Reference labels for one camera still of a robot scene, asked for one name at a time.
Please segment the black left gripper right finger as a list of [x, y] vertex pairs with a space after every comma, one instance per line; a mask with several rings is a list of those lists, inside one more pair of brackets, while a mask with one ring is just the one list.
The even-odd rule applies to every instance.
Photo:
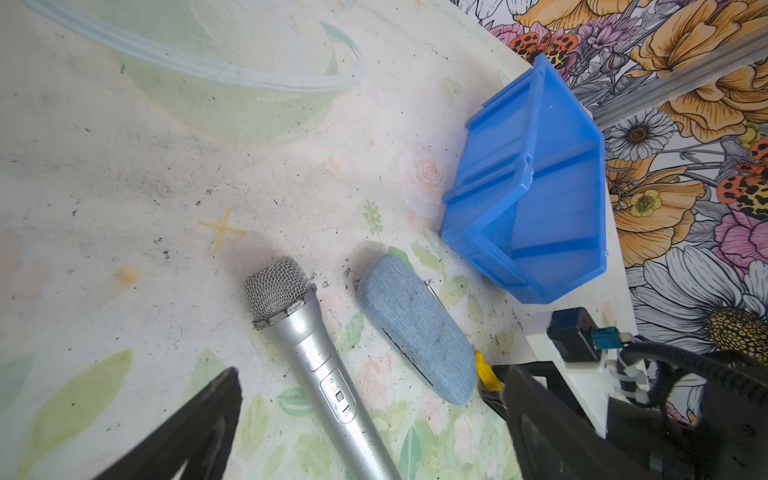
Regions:
[[507, 425], [524, 479], [650, 479], [524, 369], [505, 376]]

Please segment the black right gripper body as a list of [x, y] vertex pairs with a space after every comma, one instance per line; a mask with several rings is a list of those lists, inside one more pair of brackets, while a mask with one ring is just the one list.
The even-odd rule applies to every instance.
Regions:
[[620, 394], [618, 352], [636, 336], [598, 326], [583, 307], [536, 314], [525, 333], [536, 356], [517, 367], [584, 420], [606, 420]]

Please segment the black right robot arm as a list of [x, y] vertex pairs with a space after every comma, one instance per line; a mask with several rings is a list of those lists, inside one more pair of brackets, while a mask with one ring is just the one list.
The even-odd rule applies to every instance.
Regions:
[[547, 315], [544, 332], [558, 362], [476, 360], [523, 478], [766, 477], [767, 368], [744, 347], [698, 354], [583, 308]]

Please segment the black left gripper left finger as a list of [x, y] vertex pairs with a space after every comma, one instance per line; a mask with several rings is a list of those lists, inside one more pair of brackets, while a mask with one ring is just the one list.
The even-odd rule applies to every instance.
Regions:
[[239, 421], [238, 370], [224, 369], [99, 479], [221, 479]]

